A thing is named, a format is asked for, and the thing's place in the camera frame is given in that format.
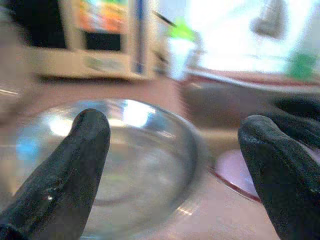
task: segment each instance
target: green object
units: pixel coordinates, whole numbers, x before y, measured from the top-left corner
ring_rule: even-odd
[[[316,61],[316,55],[295,52],[292,56],[287,76],[308,81],[313,74],[313,67]]]
[[[195,41],[195,33],[187,26],[186,21],[183,18],[178,18],[175,22],[175,26],[171,26],[169,29],[169,36],[171,38],[180,38]]]

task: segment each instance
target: microwave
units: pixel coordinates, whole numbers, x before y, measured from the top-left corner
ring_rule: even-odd
[[[11,0],[32,72],[70,78],[153,78],[153,0]]]

